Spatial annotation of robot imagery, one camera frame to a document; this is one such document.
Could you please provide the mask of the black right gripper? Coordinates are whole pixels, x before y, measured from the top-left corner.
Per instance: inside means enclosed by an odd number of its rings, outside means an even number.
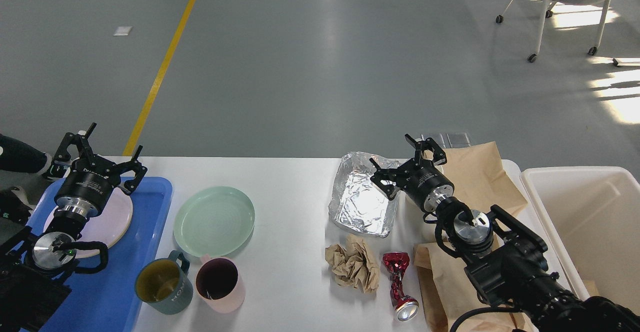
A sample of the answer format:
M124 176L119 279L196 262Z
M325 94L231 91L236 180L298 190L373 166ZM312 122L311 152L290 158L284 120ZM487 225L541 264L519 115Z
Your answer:
M455 190L453 182L435 167L447 163L446 153L431 137L416 140L406 133L404 138L414 147L414 157L399 168L381 168L374 158L370 158L375 168L370 181L389 201L395 200L398 192L403 191L423 212L435 212ZM425 151L431 152L431 159L425 159Z

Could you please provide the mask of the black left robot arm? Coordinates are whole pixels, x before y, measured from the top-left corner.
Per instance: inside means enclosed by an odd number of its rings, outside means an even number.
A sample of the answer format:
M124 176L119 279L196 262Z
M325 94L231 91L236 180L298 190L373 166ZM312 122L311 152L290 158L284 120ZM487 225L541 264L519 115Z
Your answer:
M62 178L54 197L54 217L41 234L26 218L1 213L1 330L39 331L71 293L73 274L96 274L109 262L103 241L82 241L91 218L100 216L112 193L131 195L146 175L139 145L131 159L116 163L93 152L85 132L66 133L48 157L45 176Z

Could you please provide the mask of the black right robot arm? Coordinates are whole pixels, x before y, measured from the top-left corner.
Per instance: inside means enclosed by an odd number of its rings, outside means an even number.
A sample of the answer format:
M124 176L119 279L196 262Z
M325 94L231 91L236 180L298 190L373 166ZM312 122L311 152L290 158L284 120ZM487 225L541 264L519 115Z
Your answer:
M405 192L435 226L436 243L460 258L484 307L458 317L455 332L467 319L484 313L524 313L540 332L637 332L639 316L601 296L581 300L548 273L547 244L498 205L484 213L454 196L454 184L437 166L447 162L432 138L405 136L414 157L397 168L382 168L374 158L370 181L394 200Z

